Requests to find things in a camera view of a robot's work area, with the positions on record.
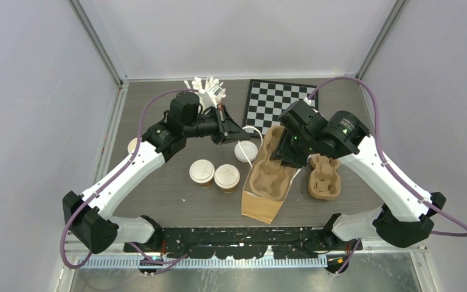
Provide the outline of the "stack of paper cups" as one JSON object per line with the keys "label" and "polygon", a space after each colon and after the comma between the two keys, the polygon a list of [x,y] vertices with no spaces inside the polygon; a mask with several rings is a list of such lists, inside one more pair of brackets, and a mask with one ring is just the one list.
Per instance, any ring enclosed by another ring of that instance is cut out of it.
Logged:
{"label": "stack of paper cups", "polygon": [[132,140],[130,140],[127,146],[128,154],[132,155],[133,153],[137,153],[139,151],[139,147],[141,143],[142,143],[142,140],[139,139],[138,137],[135,137]]}

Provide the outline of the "stack of white lids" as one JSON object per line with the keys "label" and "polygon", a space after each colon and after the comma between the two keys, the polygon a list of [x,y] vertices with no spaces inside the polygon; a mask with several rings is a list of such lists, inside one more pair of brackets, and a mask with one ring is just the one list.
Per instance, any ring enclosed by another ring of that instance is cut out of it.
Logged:
{"label": "stack of white lids", "polygon": [[235,157],[243,163],[254,162],[258,147],[251,141],[239,141],[234,147]]}

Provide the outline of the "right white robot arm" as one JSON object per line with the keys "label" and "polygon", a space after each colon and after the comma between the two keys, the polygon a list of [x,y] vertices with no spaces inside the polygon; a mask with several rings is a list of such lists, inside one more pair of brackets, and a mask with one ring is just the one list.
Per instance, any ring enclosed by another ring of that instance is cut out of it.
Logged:
{"label": "right white robot arm", "polygon": [[284,126],[282,137],[271,158],[283,166],[301,168],[311,155],[319,154],[339,161],[355,172],[383,200],[376,209],[358,214],[334,214],[323,228],[323,243],[339,249],[359,238],[380,238],[407,248],[427,239],[434,228],[436,211],[409,191],[415,189],[427,203],[443,208],[446,198],[430,193],[400,173],[401,184],[388,171],[391,161],[378,156],[375,137],[352,113],[338,111],[330,119],[310,107],[306,101],[292,103],[278,117]]}

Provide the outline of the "stack of pulp cup carriers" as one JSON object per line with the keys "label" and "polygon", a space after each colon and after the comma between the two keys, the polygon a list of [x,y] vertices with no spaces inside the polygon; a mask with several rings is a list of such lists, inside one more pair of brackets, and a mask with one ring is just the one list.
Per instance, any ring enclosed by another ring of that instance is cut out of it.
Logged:
{"label": "stack of pulp cup carriers", "polygon": [[335,200],[341,192],[341,178],[337,172],[341,163],[319,154],[310,158],[312,171],[308,180],[309,194],[319,200]]}

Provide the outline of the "brown paper bag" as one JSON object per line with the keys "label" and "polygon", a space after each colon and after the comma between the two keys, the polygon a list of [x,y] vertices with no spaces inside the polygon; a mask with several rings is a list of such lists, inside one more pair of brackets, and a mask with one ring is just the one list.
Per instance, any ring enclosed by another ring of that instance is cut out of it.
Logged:
{"label": "brown paper bag", "polygon": [[284,127],[276,125],[265,134],[242,188],[241,214],[271,224],[283,205],[299,169],[282,166],[271,155]]}

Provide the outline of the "lifted pulp cup carrier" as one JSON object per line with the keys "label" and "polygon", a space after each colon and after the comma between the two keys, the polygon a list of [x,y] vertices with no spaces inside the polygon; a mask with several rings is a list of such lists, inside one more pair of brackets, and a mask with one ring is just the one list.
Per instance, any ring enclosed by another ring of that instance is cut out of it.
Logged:
{"label": "lifted pulp cup carrier", "polygon": [[263,138],[244,187],[253,196],[274,201],[286,198],[296,169],[282,166],[280,161],[271,159],[284,129],[280,125],[273,126]]}

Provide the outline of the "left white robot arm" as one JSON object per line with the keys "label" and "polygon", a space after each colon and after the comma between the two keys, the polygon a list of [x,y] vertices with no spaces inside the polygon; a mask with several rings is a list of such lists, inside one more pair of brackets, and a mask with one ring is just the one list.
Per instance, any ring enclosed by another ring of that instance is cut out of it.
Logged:
{"label": "left white robot arm", "polygon": [[98,254],[113,243],[139,243],[148,252],[157,251],[162,236],[154,221],[146,216],[115,217],[113,213],[130,192],[148,175],[166,164],[185,148],[187,139],[210,137],[216,145],[246,141],[251,134],[237,124],[227,108],[200,104],[195,89],[173,90],[175,97],[161,121],[137,131],[133,152],[105,177],[80,194],[68,192],[62,199],[65,227],[60,250],[65,250],[66,234],[71,232],[91,254]]}

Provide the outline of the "brown paper cup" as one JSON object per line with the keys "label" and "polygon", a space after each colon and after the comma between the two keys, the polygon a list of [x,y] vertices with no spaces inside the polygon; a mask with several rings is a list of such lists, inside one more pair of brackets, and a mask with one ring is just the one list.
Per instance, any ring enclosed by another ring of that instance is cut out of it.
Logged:
{"label": "brown paper cup", "polygon": [[234,193],[237,190],[237,186],[231,187],[231,188],[228,188],[228,189],[224,189],[224,188],[219,188],[219,189],[223,193]]}
{"label": "brown paper cup", "polygon": [[200,186],[200,187],[202,187],[202,188],[208,188],[208,187],[210,187],[212,184],[213,184],[212,181],[205,182],[205,183],[196,183],[197,186]]}

